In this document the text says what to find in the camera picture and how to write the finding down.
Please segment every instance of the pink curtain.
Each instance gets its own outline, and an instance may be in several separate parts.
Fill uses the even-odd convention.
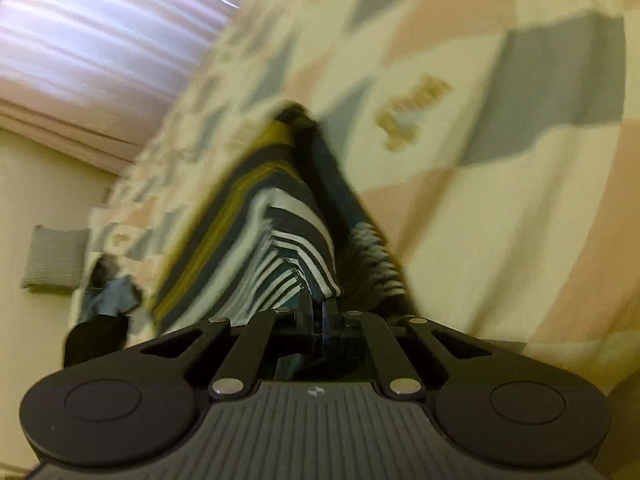
[[[0,126],[119,173],[241,0],[0,0]]]

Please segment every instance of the ribbed gray panel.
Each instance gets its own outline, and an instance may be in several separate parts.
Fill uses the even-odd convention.
[[[100,480],[605,480],[587,462],[553,471],[505,470],[447,442],[422,408],[380,397],[369,383],[263,383],[214,405],[182,447]],[[47,465],[33,480],[91,475]]]

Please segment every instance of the striped garment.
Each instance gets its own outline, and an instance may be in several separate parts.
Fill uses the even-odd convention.
[[[245,324],[295,306],[303,288],[343,310],[407,310],[382,238],[298,105],[270,121],[211,191],[161,283],[148,305],[159,333],[211,316]]]

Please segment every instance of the bed sheet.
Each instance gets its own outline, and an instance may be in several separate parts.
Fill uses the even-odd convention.
[[[322,120],[421,314],[605,393],[631,380],[640,0],[246,0],[93,211],[87,269],[118,254],[152,297],[207,191],[286,99]],[[131,342],[153,334],[141,311]],[[627,478],[638,457],[616,449],[609,472]]]

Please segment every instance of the yellow stripe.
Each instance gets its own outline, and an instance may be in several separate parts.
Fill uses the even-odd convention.
[[[244,203],[246,194],[251,187],[276,171],[285,171],[297,180],[299,179],[289,164],[284,162],[268,162],[247,173],[233,184],[232,189],[229,192],[228,199],[220,209],[220,213],[216,216],[216,219],[212,222],[199,247],[194,251],[189,264],[184,269],[180,279],[175,283],[172,290],[169,291],[166,297],[154,310],[154,319],[156,321],[160,321],[164,316],[166,316],[178,303],[182,295],[189,290],[191,285],[193,285],[193,282],[197,279],[206,265],[211,253],[224,239],[233,225],[233,222]]]
[[[213,185],[208,200],[205,200],[200,205],[198,211],[196,211],[191,219],[190,224],[184,230],[184,234],[180,242],[178,242],[175,246],[175,249],[171,252],[170,257],[166,259],[164,264],[164,268],[162,269],[162,273],[158,276],[158,280],[156,281],[156,287],[154,288],[154,293],[151,297],[145,301],[145,309],[152,313],[156,309],[156,303],[158,302],[158,294],[162,289],[162,286],[166,283],[166,280],[169,279],[169,275],[171,275],[171,271],[175,267],[176,263],[180,259],[180,256],[184,253],[184,250],[191,239],[191,235],[193,231],[195,231],[196,227],[202,221],[204,215],[206,215],[209,205],[215,200],[216,195],[220,192],[220,188],[229,180],[229,177],[233,174],[236,168],[242,164],[247,158],[253,155],[256,151],[261,148],[267,146],[273,146],[276,144],[286,144],[288,146],[293,145],[293,134],[289,127],[286,124],[283,124],[279,121],[271,121],[265,129],[262,131],[260,136],[252,142],[252,144],[247,148],[244,155],[236,162],[227,172],[223,178],[220,178]]]

